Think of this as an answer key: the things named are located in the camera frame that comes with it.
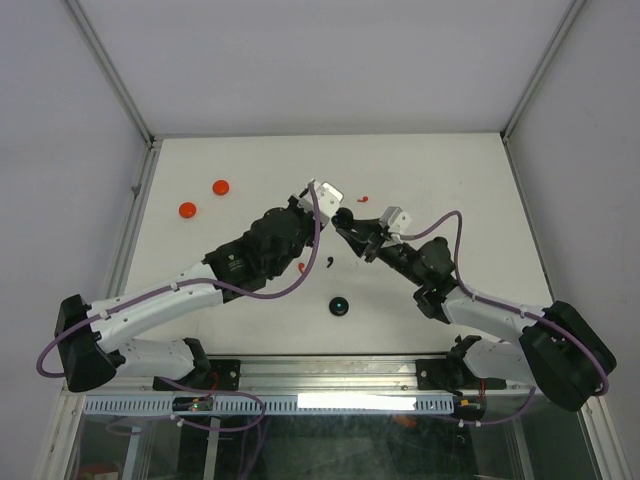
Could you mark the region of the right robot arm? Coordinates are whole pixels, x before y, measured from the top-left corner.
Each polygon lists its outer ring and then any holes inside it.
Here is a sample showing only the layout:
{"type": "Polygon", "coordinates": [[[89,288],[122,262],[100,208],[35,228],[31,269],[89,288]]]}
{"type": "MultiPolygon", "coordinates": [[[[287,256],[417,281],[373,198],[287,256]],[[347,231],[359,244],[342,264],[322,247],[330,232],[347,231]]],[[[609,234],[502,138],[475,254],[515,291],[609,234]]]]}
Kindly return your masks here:
{"type": "Polygon", "coordinates": [[[608,392],[617,360],[571,304],[536,307],[471,288],[461,278],[460,245],[431,230],[414,248],[413,236],[389,218],[356,220],[341,208],[332,224],[358,257],[379,260],[416,285],[413,298],[425,317],[473,329],[447,354],[446,372],[455,385],[488,378],[523,384],[570,412],[608,392]]]}

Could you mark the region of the red case upper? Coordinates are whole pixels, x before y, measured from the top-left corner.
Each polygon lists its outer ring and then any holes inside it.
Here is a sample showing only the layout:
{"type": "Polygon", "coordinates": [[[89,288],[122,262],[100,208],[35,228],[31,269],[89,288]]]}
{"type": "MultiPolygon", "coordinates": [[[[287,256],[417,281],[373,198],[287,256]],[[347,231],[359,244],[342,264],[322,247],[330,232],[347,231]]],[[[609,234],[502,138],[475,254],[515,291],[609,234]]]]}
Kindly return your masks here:
{"type": "Polygon", "coordinates": [[[216,180],[212,184],[212,191],[217,196],[227,195],[230,191],[230,184],[223,179],[216,180]]]}

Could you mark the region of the black case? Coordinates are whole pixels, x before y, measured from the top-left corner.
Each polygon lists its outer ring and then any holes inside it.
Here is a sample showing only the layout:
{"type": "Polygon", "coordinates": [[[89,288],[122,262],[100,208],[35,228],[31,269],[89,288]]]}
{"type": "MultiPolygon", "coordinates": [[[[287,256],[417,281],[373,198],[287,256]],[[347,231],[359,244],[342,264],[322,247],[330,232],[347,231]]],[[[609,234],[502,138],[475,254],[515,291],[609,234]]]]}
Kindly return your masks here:
{"type": "Polygon", "coordinates": [[[332,315],[341,317],[348,313],[350,305],[346,298],[336,296],[330,300],[328,308],[332,315]]]}
{"type": "Polygon", "coordinates": [[[345,207],[339,208],[331,219],[336,229],[351,230],[354,223],[353,212],[345,207]]]}

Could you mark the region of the aluminium mounting rail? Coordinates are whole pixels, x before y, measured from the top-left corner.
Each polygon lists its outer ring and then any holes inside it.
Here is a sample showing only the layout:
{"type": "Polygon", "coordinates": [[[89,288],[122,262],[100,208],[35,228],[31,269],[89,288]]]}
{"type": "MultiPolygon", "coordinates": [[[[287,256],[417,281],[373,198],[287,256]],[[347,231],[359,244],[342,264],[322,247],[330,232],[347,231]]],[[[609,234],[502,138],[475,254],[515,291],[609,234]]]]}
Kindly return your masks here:
{"type": "Polygon", "coordinates": [[[231,391],[267,394],[337,391],[506,390],[529,380],[505,373],[474,373],[444,355],[382,356],[188,356],[121,349],[111,354],[72,355],[63,362],[62,378],[74,393],[106,389],[110,384],[147,382],[154,391],[185,391],[204,396],[231,391]]]}

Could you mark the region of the red case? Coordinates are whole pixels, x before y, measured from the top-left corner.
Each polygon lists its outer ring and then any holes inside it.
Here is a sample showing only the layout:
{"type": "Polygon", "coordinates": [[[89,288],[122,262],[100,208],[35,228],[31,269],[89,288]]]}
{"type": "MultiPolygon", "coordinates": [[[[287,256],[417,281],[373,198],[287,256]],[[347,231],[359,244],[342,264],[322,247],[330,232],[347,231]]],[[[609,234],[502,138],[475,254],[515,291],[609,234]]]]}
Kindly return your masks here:
{"type": "Polygon", "coordinates": [[[192,202],[184,202],[179,206],[178,212],[182,218],[190,219],[197,214],[197,206],[192,202]]]}
{"type": "Polygon", "coordinates": [[[216,180],[212,184],[212,191],[217,196],[227,195],[230,191],[230,184],[223,179],[216,180]]]}

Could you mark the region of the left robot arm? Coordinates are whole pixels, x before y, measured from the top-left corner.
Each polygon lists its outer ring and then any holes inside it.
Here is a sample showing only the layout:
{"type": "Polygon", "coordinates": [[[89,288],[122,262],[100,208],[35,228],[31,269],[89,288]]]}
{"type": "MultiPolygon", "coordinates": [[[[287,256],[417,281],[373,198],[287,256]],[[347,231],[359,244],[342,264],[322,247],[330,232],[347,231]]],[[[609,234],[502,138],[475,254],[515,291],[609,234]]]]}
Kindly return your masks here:
{"type": "Polygon", "coordinates": [[[64,299],[54,345],[68,389],[87,392],[118,375],[165,377],[192,389],[204,385],[210,364],[199,340],[149,341],[142,333],[237,298],[265,298],[268,282],[305,248],[318,249],[320,232],[342,198],[327,185],[309,186],[286,207],[268,210],[240,238],[156,286],[93,303],[80,295],[64,299]]]}

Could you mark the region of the red case lower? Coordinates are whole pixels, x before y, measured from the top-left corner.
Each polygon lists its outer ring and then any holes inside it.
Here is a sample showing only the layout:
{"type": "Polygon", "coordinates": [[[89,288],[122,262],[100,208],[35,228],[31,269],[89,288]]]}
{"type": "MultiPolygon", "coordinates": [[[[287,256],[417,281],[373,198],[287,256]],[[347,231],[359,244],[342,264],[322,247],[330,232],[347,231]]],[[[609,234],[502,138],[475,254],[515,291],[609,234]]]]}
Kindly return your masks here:
{"type": "Polygon", "coordinates": [[[179,206],[178,212],[182,218],[190,219],[197,214],[197,206],[192,202],[184,202],[179,206]]]}

